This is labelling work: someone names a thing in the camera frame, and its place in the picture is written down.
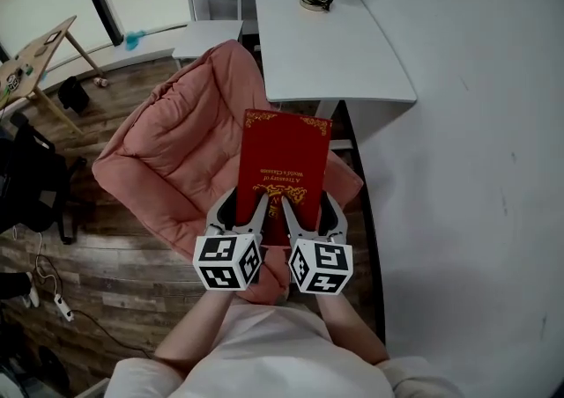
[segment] pink cushion chair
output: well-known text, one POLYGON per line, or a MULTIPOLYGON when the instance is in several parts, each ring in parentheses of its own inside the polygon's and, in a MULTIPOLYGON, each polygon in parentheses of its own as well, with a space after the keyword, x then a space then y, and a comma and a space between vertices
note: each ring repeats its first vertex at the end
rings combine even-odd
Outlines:
MULTIPOLYGON (((94 162, 99 184, 189 261, 208 209, 237 184, 243 113, 271 110, 255 60, 237 41, 210 49, 157 86, 94 162)), ((330 153, 324 188, 342 206, 362 180, 330 153)), ((284 249, 270 247, 240 296, 272 304, 289 285, 284 249)))

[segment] book cover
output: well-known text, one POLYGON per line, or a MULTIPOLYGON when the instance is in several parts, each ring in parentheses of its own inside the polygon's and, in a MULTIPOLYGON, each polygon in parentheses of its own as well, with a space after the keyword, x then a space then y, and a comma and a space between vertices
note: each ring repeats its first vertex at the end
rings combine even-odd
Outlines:
POLYGON ((246 224, 262 194, 268 193, 264 245, 290 244, 282 210, 283 195, 292 202, 301 227, 314 231, 330 138, 330 120, 247 110, 237 188, 237 224, 246 224))

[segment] table leg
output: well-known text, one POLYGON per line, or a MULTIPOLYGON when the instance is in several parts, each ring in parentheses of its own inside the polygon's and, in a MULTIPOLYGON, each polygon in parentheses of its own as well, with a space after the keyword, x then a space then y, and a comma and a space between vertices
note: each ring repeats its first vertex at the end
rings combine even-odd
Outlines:
POLYGON ((70 129, 74 130, 75 132, 77 132, 79 135, 84 135, 83 131, 80 130, 77 125, 71 121, 71 119, 64 114, 61 109, 59 107, 57 107, 53 101, 48 98, 45 93, 40 90, 39 86, 36 86, 33 91, 35 92, 35 95, 42 100, 43 102, 45 102, 47 104, 47 107, 49 107, 51 109, 51 111, 56 114, 60 120, 62 120, 67 126, 70 127, 70 129))
POLYGON ((69 43, 72 44, 72 46, 78 51, 78 53, 81 54, 85 58, 85 60, 90 64, 90 66, 93 67, 93 69, 96 71, 96 73, 99 76, 104 77, 104 72, 96 65, 95 62, 93 62, 92 58, 90 58, 90 56, 85 52, 85 50, 82 49, 80 44, 78 44, 78 42, 74 39, 74 37, 71 35, 71 33, 67 32, 64 36, 67 37, 67 40, 69 40, 69 43))
MULTIPOLYGON (((315 111, 315 117, 324 118, 330 120, 337 109, 339 100, 320 100, 319 106, 315 111)), ((353 142, 351 140, 331 140, 329 143, 329 149, 332 151, 346 151, 353 148, 353 142)))
POLYGON ((315 111, 315 117, 330 120, 337 109, 338 103, 338 99, 320 100, 317 111, 315 111))

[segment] shoe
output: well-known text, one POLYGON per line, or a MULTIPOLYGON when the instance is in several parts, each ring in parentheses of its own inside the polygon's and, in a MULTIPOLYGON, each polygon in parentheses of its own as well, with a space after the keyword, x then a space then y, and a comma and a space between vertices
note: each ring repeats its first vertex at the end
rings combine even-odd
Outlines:
POLYGON ((29 277, 30 284, 32 285, 32 288, 29 290, 29 295, 27 297, 33 304, 33 307, 39 307, 40 304, 39 294, 37 293, 37 289, 35 288, 35 285, 33 285, 33 276, 30 272, 27 272, 26 274, 27 277, 29 277))
POLYGON ((28 309, 32 306, 32 300, 29 298, 28 295, 20 296, 21 300, 24 301, 24 306, 28 309))

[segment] small box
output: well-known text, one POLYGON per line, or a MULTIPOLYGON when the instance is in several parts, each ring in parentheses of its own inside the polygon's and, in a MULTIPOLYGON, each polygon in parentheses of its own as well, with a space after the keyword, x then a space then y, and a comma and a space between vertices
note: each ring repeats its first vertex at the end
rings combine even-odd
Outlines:
POLYGON ((192 260, 207 290, 243 291, 260 269, 263 259, 256 236, 201 236, 192 260))
POLYGON ((353 247, 298 239, 290 270, 302 293, 338 295, 353 276, 353 247))

